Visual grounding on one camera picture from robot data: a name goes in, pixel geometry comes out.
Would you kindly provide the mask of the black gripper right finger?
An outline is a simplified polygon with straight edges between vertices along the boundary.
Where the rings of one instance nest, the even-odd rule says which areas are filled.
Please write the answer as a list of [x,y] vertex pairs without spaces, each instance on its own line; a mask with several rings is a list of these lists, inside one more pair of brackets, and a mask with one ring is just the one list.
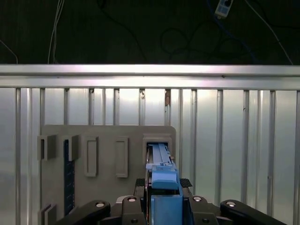
[[224,200],[219,206],[203,196],[192,195],[192,184],[181,178],[184,225],[283,225],[284,223],[237,200]]

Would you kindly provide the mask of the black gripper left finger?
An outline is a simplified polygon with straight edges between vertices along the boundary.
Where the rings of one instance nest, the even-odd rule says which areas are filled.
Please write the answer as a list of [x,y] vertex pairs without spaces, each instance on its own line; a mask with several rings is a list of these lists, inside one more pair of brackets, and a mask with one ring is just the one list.
[[114,205],[94,200],[55,222],[56,225],[146,225],[145,179],[137,179],[133,195],[121,196]]

